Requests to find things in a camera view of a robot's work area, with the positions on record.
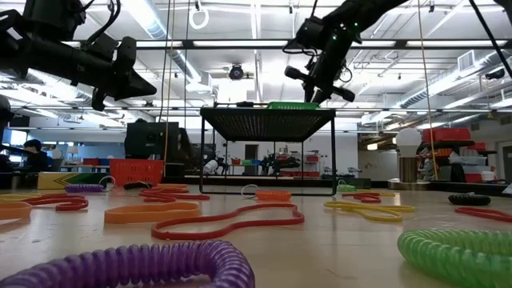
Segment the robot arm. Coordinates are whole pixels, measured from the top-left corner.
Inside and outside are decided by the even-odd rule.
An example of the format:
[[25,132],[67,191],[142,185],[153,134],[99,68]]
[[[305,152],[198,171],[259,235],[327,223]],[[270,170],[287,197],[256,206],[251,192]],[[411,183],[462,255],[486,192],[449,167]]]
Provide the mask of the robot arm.
[[[502,5],[512,17],[512,0],[494,1]],[[339,8],[324,18],[312,15],[305,20],[292,42],[296,42],[302,50],[314,50],[318,57],[315,60],[313,56],[306,66],[308,74],[291,66],[285,70],[287,77],[302,80],[304,102],[322,103],[330,99],[332,93],[353,102],[354,93],[333,86],[345,66],[345,57],[352,43],[360,43],[361,32],[375,24],[385,12],[404,2],[407,0],[345,0]]]
[[[121,5],[116,2],[118,15]],[[156,88],[133,69],[136,41],[124,37],[119,45],[103,33],[115,21],[114,13],[80,49],[63,43],[72,40],[77,26],[85,22],[86,8],[80,0],[27,0],[23,16],[16,10],[0,12],[0,69],[24,78],[28,69],[34,68],[67,78],[74,86],[93,86],[92,107],[96,110],[105,108],[107,95],[120,100],[155,94]]]

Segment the security camera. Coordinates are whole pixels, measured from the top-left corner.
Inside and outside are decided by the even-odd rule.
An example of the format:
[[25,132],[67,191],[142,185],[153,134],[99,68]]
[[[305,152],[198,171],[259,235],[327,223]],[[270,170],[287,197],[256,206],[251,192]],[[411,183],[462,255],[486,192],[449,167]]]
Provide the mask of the security camera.
[[233,64],[233,67],[231,67],[230,70],[230,79],[231,80],[240,80],[243,78],[243,69],[242,65],[240,64]]

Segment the white ring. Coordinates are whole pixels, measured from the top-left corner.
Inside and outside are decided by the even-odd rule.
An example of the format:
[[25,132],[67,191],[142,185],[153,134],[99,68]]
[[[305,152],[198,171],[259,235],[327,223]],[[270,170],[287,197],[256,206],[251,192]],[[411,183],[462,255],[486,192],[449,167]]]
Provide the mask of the white ring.
[[256,195],[254,195],[254,196],[245,196],[245,195],[243,194],[243,191],[244,191],[247,187],[254,187],[254,188],[256,188],[256,189],[257,189],[257,188],[258,188],[258,185],[255,185],[255,184],[249,184],[249,185],[244,186],[244,187],[242,188],[242,191],[240,191],[240,194],[242,195],[242,197],[244,197],[245,199],[254,199],[254,198],[256,198]]
[[[194,21],[194,15],[197,12],[203,12],[205,14],[205,20],[200,25],[196,24]],[[189,22],[190,22],[190,25],[192,26],[192,28],[194,28],[196,30],[202,29],[202,28],[206,27],[206,25],[208,25],[209,20],[210,20],[210,14],[208,13],[208,10],[206,8],[201,8],[199,10],[190,9]]]
[[110,175],[107,175],[107,176],[103,177],[103,178],[99,181],[99,184],[101,185],[101,184],[102,184],[102,181],[103,181],[103,180],[105,180],[105,179],[108,179],[108,178],[112,179],[112,187],[111,187],[110,189],[108,189],[108,190],[104,190],[103,192],[108,192],[108,191],[112,190],[112,189],[114,188],[114,186],[115,186],[115,178],[114,178],[114,177],[112,177],[112,176],[110,176]]

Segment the black coiled tube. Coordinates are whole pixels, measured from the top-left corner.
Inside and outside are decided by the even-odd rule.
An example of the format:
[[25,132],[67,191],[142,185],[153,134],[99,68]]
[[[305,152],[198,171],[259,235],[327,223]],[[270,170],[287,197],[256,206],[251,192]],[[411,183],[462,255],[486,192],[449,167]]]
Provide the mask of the black coiled tube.
[[489,197],[473,194],[453,194],[448,197],[448,200],[455,205],[464,206],[485,206],[490,203]]
[[127,183],[123,187],[125,188],[125,190],[140,189],[140,188],[151,189],[153,187],[153,185],[151,185],[151,183],[148,183],[148,182],[139,181],[139,182]]
[[254,288],[242,252],[224,241],[147,244],[96,250],[36,265],[0,281],[1,288],[117,287],[169,282],[205,274],[204,286]]

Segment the mesh tabletop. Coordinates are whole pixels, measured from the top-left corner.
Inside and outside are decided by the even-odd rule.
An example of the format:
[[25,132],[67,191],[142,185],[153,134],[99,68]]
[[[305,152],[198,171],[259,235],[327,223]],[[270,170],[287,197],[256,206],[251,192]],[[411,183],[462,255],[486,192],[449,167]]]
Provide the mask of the mesh tabletop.
[[228,141],[304,142],[336,112],[205,107],[201,116]]

